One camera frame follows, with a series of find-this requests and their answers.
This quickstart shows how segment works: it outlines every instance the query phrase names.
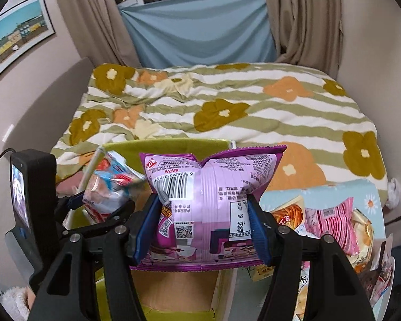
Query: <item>brown curtain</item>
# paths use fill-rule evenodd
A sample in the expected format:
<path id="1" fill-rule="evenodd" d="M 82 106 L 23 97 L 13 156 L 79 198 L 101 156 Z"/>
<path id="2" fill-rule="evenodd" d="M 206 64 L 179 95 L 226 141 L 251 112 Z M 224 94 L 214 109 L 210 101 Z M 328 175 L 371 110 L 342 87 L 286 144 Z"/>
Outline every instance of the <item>brown curtain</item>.
<path id="1" fill-rule="evenodd" d="M 341 0 L 266 0 L 277 62 L 336 78 L 342 49 Z"/>
<path id="2" fill-rule="evenodd" d="M 141 67 L 114 0 L 58 0 L 58 5 L 81 57 L 95 66 Z"/>

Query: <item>metal screw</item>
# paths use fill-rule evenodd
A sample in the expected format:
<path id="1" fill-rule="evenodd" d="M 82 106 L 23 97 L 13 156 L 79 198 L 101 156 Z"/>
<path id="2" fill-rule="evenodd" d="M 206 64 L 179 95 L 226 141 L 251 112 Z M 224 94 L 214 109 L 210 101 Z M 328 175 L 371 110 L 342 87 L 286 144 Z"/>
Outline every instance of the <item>metal screw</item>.
<path id="1" fill-rule="evenodd" d="M 77 243 L 80 240 L 81 236 L 79 233 L 75 233 L 70 237 L 70 241 L 72 243 Z"/>
<path id="2" fill-rule="evenodd" d="M 290 228 L 287 226 L 279 226 L 278 231 L 281 234 L 288 234 L 290 232 Z"/>
<path id="3" fill-rule="evenodd" d="M 324 235 L 324 241 L 325 241 L 326 243 L 331 244 L 331 243 L 334 242 L 334 238 L 333 238 L 332 235 L 326 234 L 326 235 Z"/>
<path id="4" fill-rule="evenodd" d="M 123 233 L 126 232 L 126 227 L 125 226 L 117 226 L 114 229 L 114 232 L 117 233 L 117 234 L 123 234 Z"/>

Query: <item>display screen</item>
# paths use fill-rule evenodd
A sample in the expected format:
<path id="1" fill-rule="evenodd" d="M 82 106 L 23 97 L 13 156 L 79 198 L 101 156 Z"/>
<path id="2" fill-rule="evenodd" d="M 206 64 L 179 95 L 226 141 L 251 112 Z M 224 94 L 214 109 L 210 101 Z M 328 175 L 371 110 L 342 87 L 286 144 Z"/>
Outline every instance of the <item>display screen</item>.
<path id="1" fill-rule="evenodd" d="M 12 165 L 12 202 L 15 208 L 15 211 L 24 222 L 24 224 L 30 228 L 28 222 L 28 214 L 27 214 L 27 207 L 25 203 L 25 191 L 24 191 L 24 176 L 22 172 Z"/>

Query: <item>painting of colorful houses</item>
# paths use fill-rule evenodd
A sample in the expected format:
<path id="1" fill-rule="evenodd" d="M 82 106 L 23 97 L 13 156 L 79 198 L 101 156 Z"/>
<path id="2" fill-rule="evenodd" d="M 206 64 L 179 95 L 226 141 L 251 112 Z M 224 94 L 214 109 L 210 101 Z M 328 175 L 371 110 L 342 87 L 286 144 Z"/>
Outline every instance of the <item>painting of colorful houses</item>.
<path id="1" fill-rule="evenodd" d="M 0 74 L 55 33 L 44 0 L 26 0 L 0 15 Z"/>

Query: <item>bedspread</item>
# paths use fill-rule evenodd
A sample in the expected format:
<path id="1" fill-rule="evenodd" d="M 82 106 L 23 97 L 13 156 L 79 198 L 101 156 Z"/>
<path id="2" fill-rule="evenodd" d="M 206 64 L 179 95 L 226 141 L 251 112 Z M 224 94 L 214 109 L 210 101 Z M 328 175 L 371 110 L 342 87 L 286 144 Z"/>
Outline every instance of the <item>bedspread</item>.
<path id="1" fill-rule="evenodd" d="M 268 190 L 367 178 L 381 203 L 386 200 L 374 124 L 332 78 L 287 64 L 97 67 L 73 121 L 52 149 L 57 182 L 77 173 L 100 144 L 158 137 L 286 144 Z"/>

